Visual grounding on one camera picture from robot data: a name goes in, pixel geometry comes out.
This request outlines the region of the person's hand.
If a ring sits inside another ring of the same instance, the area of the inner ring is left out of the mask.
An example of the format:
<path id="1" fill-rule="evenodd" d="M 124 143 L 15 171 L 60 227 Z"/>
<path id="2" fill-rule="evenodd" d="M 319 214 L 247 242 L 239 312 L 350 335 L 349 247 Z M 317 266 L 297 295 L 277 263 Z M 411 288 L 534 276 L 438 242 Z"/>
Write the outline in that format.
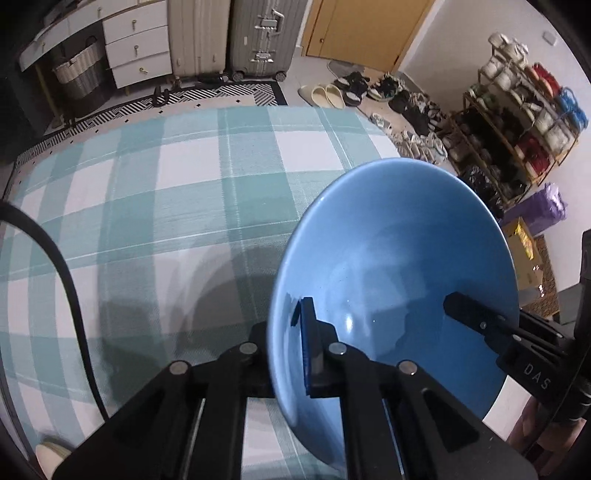
<path id="1" fill-rule="evenodd" d="M 507 443 L 525 454 L 542 477 L 560 466 L 586 423 L 548 423 L 547 417 L 546 409 L 530 397 L 507 438 Z"/>

